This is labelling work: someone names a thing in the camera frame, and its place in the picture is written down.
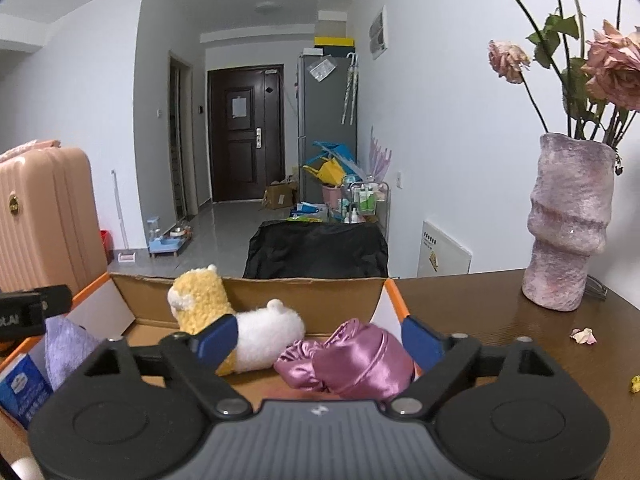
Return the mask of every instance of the blue and white package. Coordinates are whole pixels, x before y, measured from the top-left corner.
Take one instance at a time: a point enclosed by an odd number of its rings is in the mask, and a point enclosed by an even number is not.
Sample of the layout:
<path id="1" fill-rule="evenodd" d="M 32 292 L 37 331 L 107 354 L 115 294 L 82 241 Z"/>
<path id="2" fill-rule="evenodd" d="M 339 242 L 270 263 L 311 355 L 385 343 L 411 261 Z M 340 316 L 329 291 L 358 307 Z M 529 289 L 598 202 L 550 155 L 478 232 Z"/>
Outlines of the blue and white package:
<path id="1" fill-rule="evenodd" d="M 25 429 L 51 394 L 51 386 L 28 354 L 0 375 L 0 405 Z"/>

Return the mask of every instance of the purple satin pouch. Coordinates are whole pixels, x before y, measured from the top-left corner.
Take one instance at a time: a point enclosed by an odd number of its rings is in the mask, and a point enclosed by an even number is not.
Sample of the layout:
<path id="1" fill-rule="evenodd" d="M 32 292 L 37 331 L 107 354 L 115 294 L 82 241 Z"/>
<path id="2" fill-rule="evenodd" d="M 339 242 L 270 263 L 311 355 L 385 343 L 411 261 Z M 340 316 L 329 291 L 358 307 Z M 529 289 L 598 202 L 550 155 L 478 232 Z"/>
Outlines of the purple satin pouch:
<path id="1" fill-rule="evenodd" d="M 414 362 L 387 330 L 351 319 L 324 343 L 296 341 L 273 365 L 291 387 L 343 399 L 388 400 L 404 391 Z"/>

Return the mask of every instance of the purple cloth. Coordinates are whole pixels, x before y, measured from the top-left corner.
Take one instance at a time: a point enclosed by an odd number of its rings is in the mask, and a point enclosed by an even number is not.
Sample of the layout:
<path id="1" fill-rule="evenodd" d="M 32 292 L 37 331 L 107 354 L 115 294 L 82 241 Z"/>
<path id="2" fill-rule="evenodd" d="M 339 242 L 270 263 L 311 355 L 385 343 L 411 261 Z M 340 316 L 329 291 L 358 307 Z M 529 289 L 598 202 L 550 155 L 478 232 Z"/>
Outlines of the purple cloth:
<path id="1" fill-rule="evenodd" d="M 351 319 L 324 343 L 299 340 L 273 365 L 291 387 L 343 399 L 388 400 L 413 379 L 414 362 L 387 330 Z"/>
<path id="2" fill-rule="evenodd" d="M 47 375 L 55 391 L 89 357 L 100 341 L 65 316 L 50 317 L 46 323 Z"/>

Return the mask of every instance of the gray floor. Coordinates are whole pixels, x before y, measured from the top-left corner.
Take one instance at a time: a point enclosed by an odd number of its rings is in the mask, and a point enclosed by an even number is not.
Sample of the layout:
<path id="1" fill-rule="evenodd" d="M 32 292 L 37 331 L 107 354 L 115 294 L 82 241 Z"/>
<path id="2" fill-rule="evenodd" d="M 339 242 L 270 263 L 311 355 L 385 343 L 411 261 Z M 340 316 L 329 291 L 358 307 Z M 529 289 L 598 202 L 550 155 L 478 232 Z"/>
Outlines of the gray floor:
<path id="1" fill-rule="evenodd" d="M 220 275 L 240 278 L 244 273 L 249 240 L 260 224 L 288 215 L 288 208 L 262 209 L 260 202 L 214 204 L 189 222 L 193 238 L 178 256 L 160 254 L 151 259 L 144 251 L 139 251 L 135 264 L 119 264 L 116 259 L 109 265 L 109 271 L 174 278 L 187 270 L 215 264 Z"/>

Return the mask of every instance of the brown tabletop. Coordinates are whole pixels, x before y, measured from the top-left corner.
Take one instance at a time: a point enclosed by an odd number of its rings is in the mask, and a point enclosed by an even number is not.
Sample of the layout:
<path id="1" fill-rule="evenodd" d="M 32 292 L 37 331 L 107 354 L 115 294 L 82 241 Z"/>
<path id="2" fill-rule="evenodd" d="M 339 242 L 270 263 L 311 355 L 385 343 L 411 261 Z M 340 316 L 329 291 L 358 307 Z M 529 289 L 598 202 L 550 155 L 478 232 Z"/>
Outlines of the brown tabletop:
<path id="1" fill-rule="evenodd" d="M 640 312 L 609 291 L 606 301 L 585 298 L 574 312 L 553 312 L 520 291 L 522 270 L 398 280 L 411 314 L 443 333 L 465 332 L 486 344 L 528 335 L 578 381 L 611 425 L 611 443 L 597 480 L 638 480 Z M 592 328 L 598 342 L 578 345 L 574 328 Z"/>

